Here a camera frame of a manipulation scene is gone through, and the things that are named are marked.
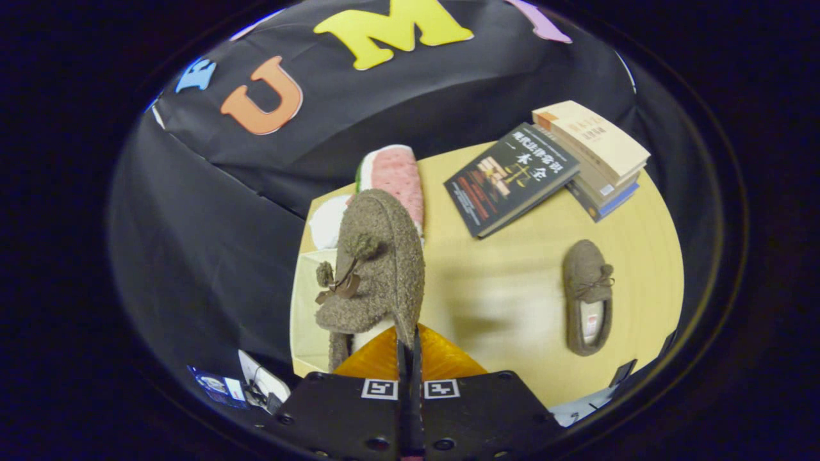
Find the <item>brown fuzzy slipper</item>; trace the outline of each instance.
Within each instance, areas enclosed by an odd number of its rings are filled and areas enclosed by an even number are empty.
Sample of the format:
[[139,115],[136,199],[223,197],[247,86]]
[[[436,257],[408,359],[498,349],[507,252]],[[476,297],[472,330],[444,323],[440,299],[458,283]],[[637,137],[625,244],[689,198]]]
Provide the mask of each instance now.
[[[357,194],[344,212],[333,277],[329,264],[317,272],[327,291],[317,302],[316,322],[353,335],[391,315],[397,337],[412,346],[424,296],[424,258],[410,215],[389,193]],[[348,338],[331,335],[330,370],[349,356]]]
[[581,240],[564,258],[564,293],[567,298],[567,345],[587,356],[607,341],[613,321],[613,267],[604,261],[595,244]]

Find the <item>orange letter u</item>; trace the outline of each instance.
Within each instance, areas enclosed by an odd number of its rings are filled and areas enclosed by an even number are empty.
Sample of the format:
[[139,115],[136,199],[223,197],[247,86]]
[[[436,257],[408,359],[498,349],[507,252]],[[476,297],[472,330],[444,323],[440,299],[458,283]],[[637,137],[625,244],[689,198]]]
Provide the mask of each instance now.
[[302,89],[279,66],[280,62],[281,56],[272,57],[251,74],[251,80],[265,80],[279,94],[279,107],[264,112],[248,97],[248,86],[242,85],[225,99],[221,112],[255,135],[269,135],[294,118],[302,106]]

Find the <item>toy watermelon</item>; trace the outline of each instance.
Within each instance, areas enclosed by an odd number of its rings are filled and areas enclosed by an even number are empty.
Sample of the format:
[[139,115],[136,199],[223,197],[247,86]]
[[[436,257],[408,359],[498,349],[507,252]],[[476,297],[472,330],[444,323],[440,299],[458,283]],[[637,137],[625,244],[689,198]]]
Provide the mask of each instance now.
[[393,195],[407,209],[419,236],[424,235],[424,196],[411,148],[392,144],[367,154],[356,170],[356,193],[368,189]]

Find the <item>yellow letter m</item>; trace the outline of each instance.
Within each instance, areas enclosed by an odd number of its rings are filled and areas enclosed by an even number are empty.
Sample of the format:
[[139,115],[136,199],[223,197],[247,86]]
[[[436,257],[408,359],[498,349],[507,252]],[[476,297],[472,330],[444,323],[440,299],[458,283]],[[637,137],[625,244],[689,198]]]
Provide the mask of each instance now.
[[461,27],[436,0],[390,0],[389,16],[368,11],[347,10],[320,22],[313,32],[330,32],[356,57],[353,67],[364,71],[393,57],[389,49],[379,48],[373,39],[402,51],[416,47],[416,30],[427,46],[472,39],[472,31]]

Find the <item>foam letter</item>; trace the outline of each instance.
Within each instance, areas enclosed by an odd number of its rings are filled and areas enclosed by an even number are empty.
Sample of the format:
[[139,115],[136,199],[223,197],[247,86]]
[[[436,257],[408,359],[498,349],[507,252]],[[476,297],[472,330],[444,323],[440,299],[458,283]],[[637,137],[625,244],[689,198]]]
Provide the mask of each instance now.
[[377,47],[373,39],[412,51],[416,25],[421,30],[420,41],[431,47],[473,37],[472,31],[461,27],[436,0],[390,0],[389,16],[342,11],[320,22],[313,32],[335,35],[356,57],[353,67],[364,71],[393,57],[392,51]]
[[263,62],[252,74],[251,80],[265,80],[282,101],[273,112],[264,112],[250,98],[248,86],[234,90],[222,103],[221,112],[232,116],[241,126],[255,135],[269,135],[281,128],[302,106],[302,89],[280,66],[282,57]]
[[211,75],[213,75],[215,69],[216,63],[207,59],[191,64],[189,68],[185,69],[185,73],[182,74],[179,83],[176,84],[175,93],[192,86],[198,86],[199,89],[207,88],[207,85],[211,83]]
[[515,8],[518,8],[518,11],[523,13],[524,16],[530,20],[530,22],[535,26],[532,30],[533,34],[544,40],[572,43],[572,39],[567,37],[562,31],[558,30],[558,27],[555,27],[555,24],[553,24],[547,16],[544,16],[544,13],[542,13],[537,7],[534,7],[527,2],[522,2],[522,0],[505,1],[513,5]]

